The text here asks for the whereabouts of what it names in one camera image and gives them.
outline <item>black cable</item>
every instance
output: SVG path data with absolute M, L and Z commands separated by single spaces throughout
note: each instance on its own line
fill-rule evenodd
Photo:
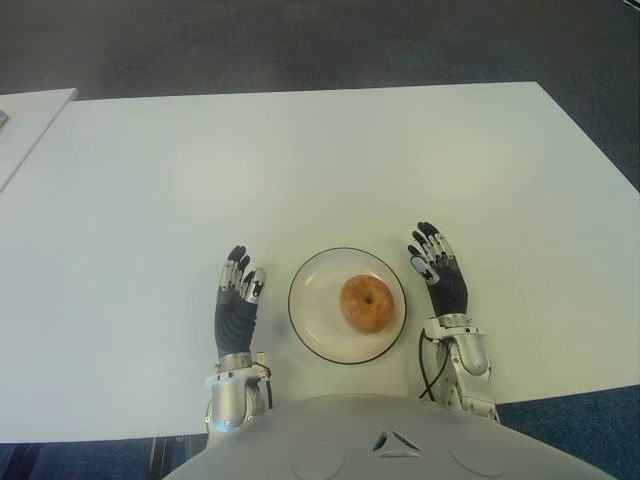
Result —
M 273 392 L 271 391 L 271 380 L 270 380 L 271 369 L 266 365 L 261 364 L 260 362 L 253 362 L 253 364 L 264 368 L 267 372 L 267 379 L 265 380 L 265 383 L 267 384 L 267 403 L 269 404 L 269 410 L 271 410 L 273 409 Z
M 273 409 L 273 394 L 271 393 L 271 380 L 266 380 L 267 384 L 267 402 L 269 404 L 269 410 Z
M 420 398 L 423 398 L 426 394 L 429 394 L 429 398 L 431 399 L 432 402 L 435 402 L 435 397 L 433 395 L 433 391 L 431 390 L 433 388 L 433 386 L 436 384 L 436 382 L 440 379 L 440 377 L 442 376 L 442 374 L 444 373 L 444 369 L 447 366 L 447 360 L 449 360 L 449 355 L 451 354 L 451 349 L 449 348 L 449 344 L 448 343 L 444 343 L 445 348 L 447 349 L 447 353 L 444 357 L 444 360 L 442 361 L 442 366 L 440 367 L 440 370 L 438 371 L 438 374 L 436 375 L 436 377 L 433 379 L 432 382 L 429 382 L 429 380 L 427 379 L 427 374 L 425 372 L 424 369 L 424 360 L 422 359 L 422 345 L 423 345 L 423 341 L 424 339 L 429 339 L 429 337 L 427 337 L 424 329 L 422 330 L 422 333 L 420 334 L 420 343 L 419 343 L 419 350 L 418 350 L 418 359 L 420 361 L 420 373 L 422 373 L 422 379 L 424 380 L 424 384 L 425 384 L 425 389 L 422 392 L 422 394 L 420 394 Z
M 424 385 L 426 388 L 425 388 L 425 391 L 422 392 L 422 395 L 420 395 L 420 398 L 424 397 L 424 395 L 428 393 L 431 401 L 435 402 L 436 399 L 433 396 L 431 387 L 429 386 L 429 379 L 427 378 L 427 372 L 425 372 L 425 369 L 424 369 L 424 360 L 422 359 L 422 346 L 424 345 L 425 338 L 427 338 L 427 335 L 423 328 L 422 332 L 420 332 L 420 341 L 418 342 L 418 362 L 420 363 L 420 373 L 422 374 L 422 380 L 424 381 Z

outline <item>gray carpet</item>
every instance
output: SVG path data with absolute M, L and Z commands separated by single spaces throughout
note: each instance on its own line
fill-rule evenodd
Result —
M 638 188 L 638 27 L 620 0 L 0 0 L 0 94 L 534 80 Z

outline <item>blue carpet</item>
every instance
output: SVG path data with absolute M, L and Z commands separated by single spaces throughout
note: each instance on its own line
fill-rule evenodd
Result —
M 151 440 L 49 443 L 29 480 L 144 480 Z
M 502 423 L 622 480 L 640 479 L 640 386 L 500 405 Z
M 11 458 L 11 454 L 13 453 L 13 449 L 15 447 L 16 446 L 12 443 L 0 444 L 0 477 L 2 477 L 2 474 L 7 468 L 9 459 Z

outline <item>robotic hand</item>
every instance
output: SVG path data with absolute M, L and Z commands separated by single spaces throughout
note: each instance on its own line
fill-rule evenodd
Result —
M 444 375 L 437 401 L 462 408 L 482 416 L 497 418 L 489 380 L 491 366 L 482 344 L 484 332 L 471 325 L 467 315 L 467 286 L 449 242 L 436 227 L 427 222 L 418 223 L 413 238 L 423 253 L 409 245 L 411 265 L 425 279 L 434 318 L 425 321 L 420 336 L 419 359 L 425 382 L 425 391 L 436 400 L 432 387 Z M 440 371 L 429 382 L 422 359 L 423 341 L 437 343 Z
M 245 255 L 245 247 L 236 246 L 222 268 L 218 301 L 216 303 L 215 329 L 218 358 L 224 363 L 229 355 L 248 353 L 256 326 L 256 314 L 266 275 L 257 268 L 244 277 L 251 257 Z
M 424 236 L 414 230 L 413 238 L 424 255 L 409 245 L 411 265 L 427 283 L 436 316 L 466 314 L 467 286 L 449 243 L 430 223 L 419 222 L 418 230 Z
M 219 364 L 217 372 L 206 381 L 211 388 L 211 402 L 205 422 L 209 431 L 208 446 L 217 443 L 221 434 L 243 427 L 256 415 L 264 413 L 258 383 L 267 379 L 269 404 L 271 372 L 251 357 L 251 339 L 256 326 L 258 302 L 266 275 L 257 268 L 243 280 L 250 257 L 245 247 L 236 246 L 220 275 L 215 310 L 215 335 Z

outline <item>robot finger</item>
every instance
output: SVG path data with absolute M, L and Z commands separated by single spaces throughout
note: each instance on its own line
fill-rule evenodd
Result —
M 232 288 L 238 271 L 238 262 L 242 259 L 242 256 L 246 251 L 246 248 L 238 245 L 231 250 L 231 253 L 229 253 L 227 260 L 224 262 L 224 266 L 222 267 L 220 283 L 218 284 L 222 292 L 226 292 Z
M 438 273 L 431 265 L 429 265 L 427 259 L 422 255 L 412 256 L 410 262 L 413 269 L 424 277 L 427 285 L 435 285 L 440 281 L 440 276 L 438 275 Z
M 436 251 L 433 248 L 433 245 L 431 245 L 431 242 L 426 240 L 422 235 L 420 235 L 415 230 L 411 233 L 411 235 L 413 235 L 414 240 L 418 242 L 418 244 L 420 244 L 420 247 L 422 248 L 422 251 L 424 251 L 424 256 L 427 259 L 427 261 L 435 265 L 437 260 Z
M 249 284 L 251 283 L 251 280 L 253 280 L 255 274 L 256 272 L 249 272 L 247 276 L 244 277 L 244 281 L 242 282 L 242 286 L 240 287 L 240 298 L 244 298 L 245 294 L 247 293 L 247 289 L 249 288 Z
M 440 231 L 428 222 L 418 223 L 418 229 L 424 233 L 429 240 L 433 243 L 437 243 L 440 250 L 447 256 L 449 260 L 454 260 L 456 257 L 453 254 L 453 249 L 447 239 L 440 233 Z
M 255 272 L 251 272 L 253 275 L 247 283 L 247 288 L 242 295 L 242 298 L 249 303 L 258 304 L 260 296 L 264 290 L 264 283 L 267 279 L 267 274 L 262 268 L 256 268 Z
M 449 242 L 447 242 L 447 239 L 444 238 L 444 235 L 442 235 L 441 233 L 436 233 L 434 235 L 434 238 L 440 244 L 440 247 L 442 248 L 442 251 L 447 256 L 447 258 L 449 260 L 455 260 L 456 256 L 453 254 L 453 249 L 451 248 L 451 245 L 449 245 Z
M 242 260 L 238 263 L 238 267 L 235 271 L 233 278 L 231 279 L 231 288 L 233 290 L 240 290 L 242 283 L 242 276 L 244 275 L 244 270 L 249 265 L 251 261 L 251 257 L 249 255 L 245 255 L 242 257 Z
M 433 246 L 434 255 L 436 256 L 436 260 L 444 260 L 446 258 L 451 258 L 447 254 L 444 246 L 438 241 L 438 236 L 442 237 L 440 232 L 436 227 L 431 225 L 428 222 L 418 222 L 418 230 L 420 230 L 429 243 Z

